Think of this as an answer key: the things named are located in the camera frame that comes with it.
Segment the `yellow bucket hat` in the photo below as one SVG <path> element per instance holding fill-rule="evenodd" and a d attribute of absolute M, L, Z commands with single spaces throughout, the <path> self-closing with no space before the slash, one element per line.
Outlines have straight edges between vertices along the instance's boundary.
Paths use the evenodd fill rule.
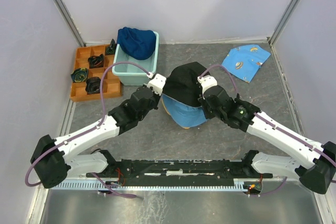
<path fill-rule="evenodd" d="M 162 106 L 163 106 L 165 112 L 172 118 L 172 116 L 171 116 L 170 112 L 167 110 L 163 100 L 161 100 L 161 103 L 162 103 Z M 184 126 L 180 126 L 180 127 L 183 128 L 183 129 L 190 129 L 190 127 L 184 127 Z"/>

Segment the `black hat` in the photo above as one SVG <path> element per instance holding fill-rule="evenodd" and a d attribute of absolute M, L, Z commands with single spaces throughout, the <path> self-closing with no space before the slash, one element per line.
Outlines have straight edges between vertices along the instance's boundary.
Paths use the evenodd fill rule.
<path fill-rule="evenodd" d="M 173 69 L 167 77 L 163 94 L 188 106 L 199 108 L 202 88 L 198 77 L 206 70 L 199 62 L 190 62 Z"/>

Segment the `blue bucket hat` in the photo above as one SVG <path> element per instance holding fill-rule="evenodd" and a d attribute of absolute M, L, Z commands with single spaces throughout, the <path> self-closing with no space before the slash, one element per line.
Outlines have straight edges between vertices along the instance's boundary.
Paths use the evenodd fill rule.
<path fill-rule="evenodd" d="M 172 119 L 179 126 L 197 127 L 207 121 L 203 109 L 201 107 L 192 107 L 178 102 L 166 95 L 162 95 L 161 100 L 167 110 L 170 112 Z"/>

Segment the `navy blue hat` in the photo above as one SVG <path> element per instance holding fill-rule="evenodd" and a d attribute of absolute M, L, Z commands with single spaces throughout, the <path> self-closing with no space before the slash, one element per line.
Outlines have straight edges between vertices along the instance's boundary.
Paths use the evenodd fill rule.
<path fill-rule="evenodd" d="M 130 57 L 147 60 L 156 48 L 156 35 L 152 30 L 123 27 L 118 30 L 117 44 Z"/>

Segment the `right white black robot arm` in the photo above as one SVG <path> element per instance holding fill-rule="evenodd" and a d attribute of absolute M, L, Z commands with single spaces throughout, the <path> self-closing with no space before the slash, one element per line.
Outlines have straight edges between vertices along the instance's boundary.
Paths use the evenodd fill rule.
<path fill-rule="evenodd" d="M 219 85 L 203 88 L 202 102 L 210 117 L 261 138 L 287 154 L 284 157 L 257 153 L 251 166 L 258 173 L 295 178 L 322 195 L 335 182 L 335 143 L 322 144 L 306 138 L 276 122 L 259 107 L 240 97 L 231 98 Z"/>

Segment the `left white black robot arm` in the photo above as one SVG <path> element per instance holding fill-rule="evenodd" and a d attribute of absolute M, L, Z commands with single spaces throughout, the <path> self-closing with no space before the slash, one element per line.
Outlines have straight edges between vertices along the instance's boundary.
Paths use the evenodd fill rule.
<path fill-rule="evenodd" d="M 82 152 L 136 127 L 150 110 L 157 109 L 161 95 L 162 88 L 143 85 L 103 119 L 55 139 L 50 135 L 41 137 L 30 159 L 40 184 L 50 189 L 68 176 L 112 176 L 117 169 L 117 162 L 107 150 L 89 155 L 82 155 Z"/>

